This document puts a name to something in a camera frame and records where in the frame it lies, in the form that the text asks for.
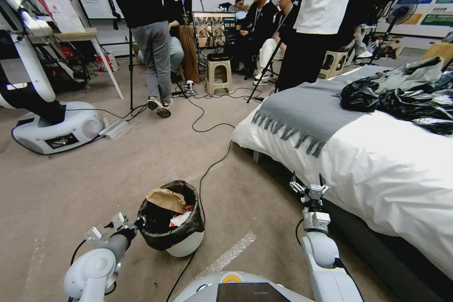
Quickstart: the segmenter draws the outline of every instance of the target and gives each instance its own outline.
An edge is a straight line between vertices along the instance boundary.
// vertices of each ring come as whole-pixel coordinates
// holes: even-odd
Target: white bedsheet
[[[232,140],[271,156],[305,183],[322,173],[326,198],[365,220],[374,231],[397,235],[453,279],[453,138],[376,111],[337,131],[318,158],[307,144],[283,141],[252,124],[252,112]]]

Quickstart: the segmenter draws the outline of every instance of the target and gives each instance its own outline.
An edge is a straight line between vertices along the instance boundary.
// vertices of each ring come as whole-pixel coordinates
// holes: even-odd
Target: electric fan
[[[382,37],[382,39],[379,39],[377,41],[377,46],[373,51],[373,56],[371,57],[368,65],[371,65],[372,62],[374,61],[374,59],[376,59],[376,56],[379,53],[381,45],[385,41],[387,41],[387,38],[388,38],[390,32],[392,31],[393,26],[404,24],[415,13],[416,9],[417,9],[417,4],[401,4],[401,5],[394,6],[389,11],[389,14],[387,15],[387,18],[386,18],[386,22],[389,23],[389,27],[388,27],[387,31],[385,32],[384,36]]]

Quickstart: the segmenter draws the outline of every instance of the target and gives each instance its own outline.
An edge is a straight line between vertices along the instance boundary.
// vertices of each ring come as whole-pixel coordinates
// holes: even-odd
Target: black pants
[[[232,50],[233,60],[231,61],[232,69],[239,68],[239,62],[244,63],[246,69],[255,69],[255,66],[252,64],[252,57],[254,54],[257,54],[259,51],[258,47],[259,42],[256,38],[249,38],[248,36],[239,35],[236,39],[236,44]]]
[[[287,39],[276,87],[279,91],[304,82],[314,83],[333,35],[294,33]]]

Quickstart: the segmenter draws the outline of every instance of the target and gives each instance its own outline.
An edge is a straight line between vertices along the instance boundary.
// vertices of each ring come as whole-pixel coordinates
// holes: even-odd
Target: gray pants
[[[176,37],[170,38],[170,68],[173,73],[178,72],[179,65],[183,61],[184,51],[181,42]]]
[[[359,39],[354,39],[355,40],[355,45],[354,45],[354,53],[355,55],[362,54],[363,52],[367,51],[367,45],[365,45],[363,40],[363,35],[360,35]]]
[[[168,22],[163,21],[131,28],[131,31],[135,42],[142,51],[146,64],[146,83],[150,97],[170,102],[170,34],[168,33]]]

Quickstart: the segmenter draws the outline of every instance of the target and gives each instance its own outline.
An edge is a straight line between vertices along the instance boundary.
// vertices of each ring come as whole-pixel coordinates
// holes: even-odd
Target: white robot
[[[9,22],[16,26],[16,30],[11,25],[5,27],[7,20],[0,13],[4,29],[0,30],[0,105],[30,111],[19,119],[11,135],[30,151],[51,154],[92,141],[104,124],[91,104],[55,100],[48,78],[25,36],[49,36],[52,29],[26,9],[29,1],[0,0]]]
[[[303,227],[307,234],[302,238],[302,248],[309,264],[315,300],[362,302],[357,286],[340,261],[337,245],[326,235],[330,217],[322,207],[321,198],[330,187],[319,177],[320,185],[301,185],[295,176],[290,183],[305,207]],[[72,302],[104,301],[104,294],[114,289],[126,249],[137,229],[140,230],[144,225],[146,220],[143,218],[128,224],[127,217],[118,213],[109,223],[114,230],[111,237],[100,225],[92,227],[85,234],[85,239],[97,242],[98,248],[78,258],[66,273],[63,288]],[[260,301],[311,301],[267,278],[240,271],[220,272],[196,279],[174,301],[256,301],[257,294]]]

